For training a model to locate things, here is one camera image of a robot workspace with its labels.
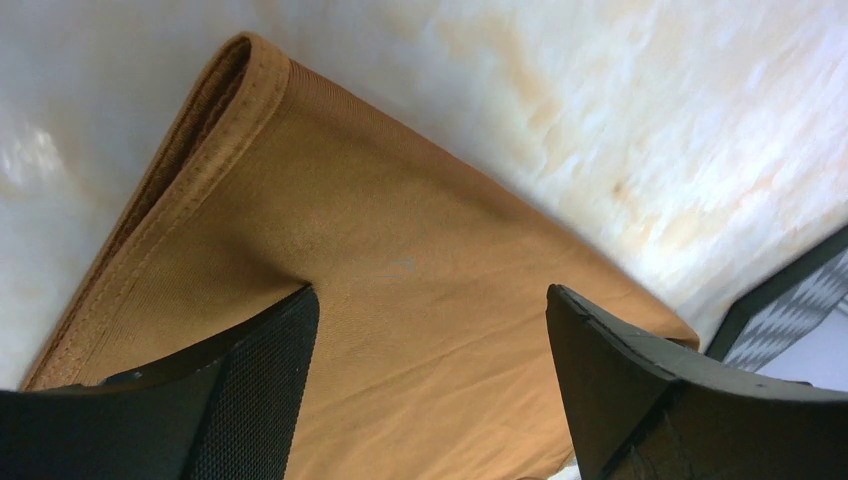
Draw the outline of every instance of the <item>white marble surface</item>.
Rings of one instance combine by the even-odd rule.
[[[243,29],[577,229],[705,341],[848,219],[844,2],[7,0],[0,386]]]

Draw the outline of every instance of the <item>stitched hem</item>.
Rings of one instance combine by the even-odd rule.
[[[227,68],[225,60],[245,45],[249,46],[249,59],[241,73],[241,84],[227,108],[218,109],[220,119],[209,129],[206,122],[209,115],[216,115],[226,88],[219,91],[214,85],[207,87],[216,77],[218,82],[226,82],[220,71]],[[132,290],[138,272],[169,234],[191,218],[271,118],[285,94],[289,65],[282,52],[252,33],[233,37],[207,64],[22,389],[52,388],[77,378],[106,333],[112,315]],[[238,133],[231,135],[235,129]],[[160,190],[157,176],[167,177],[173,162],[184,168],[172,172],[173,178],[166,178]],[[148,247],[152,239],[156,241]],[[105,299],[111,302],[104,307]]]

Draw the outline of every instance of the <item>brown fabric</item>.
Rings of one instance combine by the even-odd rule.
[[[694,332],[570,233],[261,38],[195,85],[25,388],[90,384],[311,282],[290,480],[515,480],[572,454],[546,335],[563,283]]]

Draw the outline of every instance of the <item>black and white patterned object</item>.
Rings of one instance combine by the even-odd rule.
[[[839,310],[839,313],[848,317],[848,294],[842,297],[842,300],[836,305],[836,309]]]
[[[751,318],[724,363],[756,372],[813,331],[848,294],[848,251],[816,270]]]

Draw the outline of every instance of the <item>seam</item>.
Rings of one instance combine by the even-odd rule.
[[[215,69],[220,67],[221,63],[223,63],[226,58],[227,54],[224,54],[220,58],[212,60],[213,63],[211,64],[208,71],[214,72]],[[204,91],[204,89],[207,88],[212,78],[214,78],[214,75],[211,73],[208,75],[204,75],[200,82],[197,84],[197,87],[194,88],[189,94],[189,97],[186,99],[186,103],[192,104],[193,102],[196,102],[197,98],[201,95],[200,92]],[[174,126],[169,129],[171,134],[169,134],[165,138],[163,146],[160,149],[161,152],[157,153],[156,157],[153,159],[153,162],[158,162],[163,158],[167,158],[168,155],[173,152],[176,139],[180,137],[180,132],[185,128],[186,122],[190,117],[190,112],[191,110],[185,110],[180,113],[179,117],[174,122]],[[144,182],[145,178],[150,173],[152,173],[152,170],[150,172],[145,173],[144,177],[142,177],[141,179],[141,182]],[[110,233],[109,237],[106,239],[106,244],[104,245],[102,252],[98,254],[97,258],[95,258],[95,263],[92,265],[91,271],[87,273],[85,278],[83,279],[83,282],[85,282],[86,285],[81,286],[79,291],[74,294],[73,298],[71,299],[71,302],[73,303],[69,306],[70,308],[62,315],[62,318],[60,319],[60,324],[57,325],[56,330],[51,335],[49,343],[43,348],[42,354],[39,355],[39,358],[36,360],[36,363],[34,364],[31,373],[22,383],[23,389],[31,389],[33,387],[37,387],[38,385],[43,383],[39,379],[41,379],[42,377],[50,377],[53,375],[55,367],[45,365],[45,363],[51,362],[50,359],[56,357],[56,350],[59,348],[59,345],[61,344],[62,340],[65,339],[69,334],[72,334],[72,332],[75,330],[75,326],[79,325],[77,323],[78,319],[75,319],[74,317],[82,309],[82,305],[85,299],[88,298],[93,291],[96,291],[95,284],[98,283],[98,281],[102,278],[101,276],[103,275],[104,270],[106,270],[106,268],[110,264],[109,260],[113,258],[115,254],[117,254],[123,248],[123,245],[121,245],[117,248],[117,250],[113,251],[112,248],[114,247],[115,240],[121,236],[129,235],[125,234],[125,232],[122,231],[123,228],[122,225],[120,225],[120,222],[132,216],[132,206],[137,202],[143,200],[144,197],[145,192],[142,190],[133,194],[133,196],[129,199],[128,208],[126,208],[126,211],[122,213],[121,216],[118,218],[119,224],[115,226],[114,231]],[[114,272],[111,272],[109,274],[109,279],[111,279],[113,276]]]
[[[264,40],[259,39],[258,41],[254,41],[255,47],[258,50],[259,55],[257,55],[257,76],[264,77],[263,73],[265,72],[267,66],[267,62],[269,60],[268,55],[268,45]],[[104,295],[107,293],[108,285],[111,280],[118,277],[122,272],[126,272],[125,265],[130,262],[136,256],[134,255],[141,244],[149,237],[151,232],[157,230],[157,227],[160,227],[162,223],[162,219],[166,213],[169,213],[169,209],[165,208],[159,211],[156,218],[143,227],[143,230],[139,232],[139,237],[137,240],[133,241],[132,244],[126,245],[122,248],[128,248],[127,254],[124,259],[115,267],[115,269],[110,272],[108,278],[104,279],[104,285],[106,287],[101,287],[100,292],[97,296],[92,300],[92,303],[85,309],[85,313],[79,319],[73,320],[70,322],[69,328],[63,335],[63,339],[66,339],[65,347],[62,349],[62,352],[59,355],[53,355],[53,359],[51,364],[45,370],[44,375],[41,375],[40,383],[44,383],[48,380],[61,380],[67,381],[69,377],[72,375],[77,375],[79,373],[79,367],[81,366],[81,361],[83,357],[90,358],[90,355],[93,353],[91,351],[92,347],[99,342],[102,338],[102,330],[105,323],[108,322],[107,318],[111,316],[121,305],[123,305],[124,301],[127,298],[127,294],[132,291],[132,287],[134,286],[134,282],[132,280],[138,277],[138,272],[142,270],[149,263],[150,257],[155,253],[158,247],[162,244],[164,240],[170,237],[170,233],[173,232],[175,228],[179,225],[187,221],[191,218],[192,214],[197,211],[197,207],[202,203],[203,200],[208,198],[208,195],[214,190],[215,186],[220,182],[220,180],[231,170],[232,166],[237,162],[239,158],[241,158],[244,154],[244,146],[253,140],[254,136],[258,131],[260,131],[269,121],[272,115],[269,112],[273,112],[273,110],[277,107],[279,102],[282,99],[281,92],[284,91],[287,82],[281,81],[282,75],[276,75],[274,78],[274,87],[271,91],[273,101],[268,102],[262,110],[258,112],[257,120],[253,122],[247,130],[250,132],[248,135],[244,135],[244,138],[234,147],[235,153],[227,158],[223,158],[220,161],[220,164],[211,172],[211,175],[207,180],[200,180],[200,183],[205,183],[205,185],[201,185],[200,190],[190,199],[188,199],[187,203],[183,206],[183,208],[179,211],[177,216],[171,222],[171,224],[166,228],[165,232],[162,236],[156,241],[156,243],[147,251],[147,253],[142,257],[133,270],[126,276],[123,281],[120,289],[118,290],[117,295],[112,300],[112,302],[107,307],[104,312],[104,319],[101,321],[92,323],[91,328],[100,332],[99,334],[95,333],[94,335],[89,335],[84,339],[75,339],[74,336],[79,334],[79,329],[82,325],[85,325],[91,318],[92,314],[95,312],[96,308],[101,304],[101,300]],[[256,81],[251,82],[250,85],[244,91],[245,99],[238,104],[236,107],[237,110],[242,110],[245,106],[254,103],[254,95],[252,95],[257,90]],[[228,123],[232,125],[236,123],[237,120],[243,117],[235,116]],[[224,129],[221,131],[219,137],[226,137],[229,129]],[[215,152],[207,152],[200,159],[192,162],[194,165],[190,168],[190,173],[188,173],[188,178],[193,179],[197,177],[198,173],[201,173],[210,157],[212,157]],[[179,195],[181,195],[186,187],[185,183],[180,185],[177,190],[177,200],[179,200]],[[60,366],[65,367],[65,371],[58,373],[57,370]]]

